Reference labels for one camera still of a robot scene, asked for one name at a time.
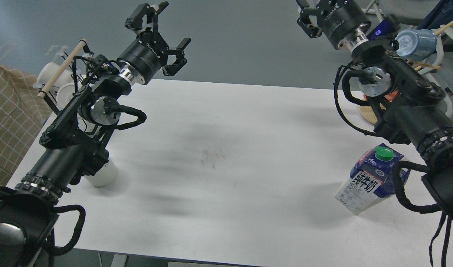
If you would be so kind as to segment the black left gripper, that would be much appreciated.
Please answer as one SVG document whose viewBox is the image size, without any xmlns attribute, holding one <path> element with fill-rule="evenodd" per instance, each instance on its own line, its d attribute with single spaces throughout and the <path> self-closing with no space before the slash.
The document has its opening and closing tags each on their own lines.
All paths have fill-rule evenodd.
<svg viewBox="0 0 453 267">
<path fill-rule="evenodd" d="M 161 68 L 164 76 L 175 76 L 187 63 L 184 50 L 192 39 L 184 38 L 171 49 L 158 32 L 158 15 L 168 5 L 168 1 L 153 6 L 140 4 L 124 23 L 127 29 L 139 36 L 117 58 L 121 67 L 118 76 L 131 86 L 135 83 L 146 85 Z M 167 64 L 169 56 L 175 57 L 171 64 Z"/>
</svg>

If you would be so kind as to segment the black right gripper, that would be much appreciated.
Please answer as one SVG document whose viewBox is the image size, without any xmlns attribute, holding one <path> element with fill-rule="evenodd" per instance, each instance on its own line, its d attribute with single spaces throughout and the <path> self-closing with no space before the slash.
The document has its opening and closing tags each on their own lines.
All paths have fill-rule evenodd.
<svg viewBox="0 0 453 267">
<path fill-rule="evenodd" d="M 334 49 L 348 34 L 356 29 L 364 32 L 370 29 L 371 21 L 353 0 L 320 0 L 317 10 L 311 9 L 308 0 L 296 0 L 299 6 L 297 24 L 309 38 L 321 37 L 324 33 Z M 311 21 L 317 17 L 317 25 Z"/>
</svg>

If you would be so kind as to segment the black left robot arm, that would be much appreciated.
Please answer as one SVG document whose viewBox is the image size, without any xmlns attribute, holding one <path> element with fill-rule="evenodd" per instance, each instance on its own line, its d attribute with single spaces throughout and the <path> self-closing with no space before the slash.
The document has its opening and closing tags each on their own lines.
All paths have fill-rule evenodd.
<svg viewBox="0 0 453 267">
<path fill-rule="evenodd" d="M 144 3 L 126 19 L 136 39 L 117 60 L 93 56 L 85 39 L 39 92 L 56 118 L 41 134 L 45 152 L 14 189 L 0 187 L 0 267 L 28 267 L 38 253 L 51 256 L 72 250 L 82 233 L 81 205 L 58 206 L 69 185 L 95 175 L 109 161 L 106 146 L 116 130 L 145 123 L 141 110 L 118 103 L 135 83 L 146 85 L 162 70 L 174 76 L 186 65 L 183 39 L 170 47 L 158 30 L 168 1 Z"/>
</svg>

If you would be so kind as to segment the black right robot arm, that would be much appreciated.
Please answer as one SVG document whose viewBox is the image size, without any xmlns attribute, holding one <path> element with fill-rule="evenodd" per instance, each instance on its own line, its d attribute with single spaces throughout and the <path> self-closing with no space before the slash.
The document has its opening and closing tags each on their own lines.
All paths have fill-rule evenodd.
<svg viewBox="0 0 453 267">
<path fill-rule="evenodd" d="M 421 214 L 441 212 L 437 237 L 446 226 L 441 265 L 445 267 L 453 223 L 453 122 L 439 108 L 446 92 L 428 81 L 398 53 L 400 20 L 388 14 L 370 30 L 371 22 L 353 0 L 319 0 L 313 6 L 298 0 L 298 25 L 309 38 L 325 34 L 333 48 L 344 47 L 352 61 L 335 75 L 335 107 L 342 120 L 338 87 L 348 101 L 370 107 L 377 118 L 372 132 L 353 126 L 364 135 L 382 137 L 392 144 L 413 144 L 425 165 L 400 162 L 392 170 L 395 195 L 406 209 Z M 407 198 L 399 171 L 423 173 L 421 180 L 435 200 L 433 205 L 414 205 Z"/>
</svg>

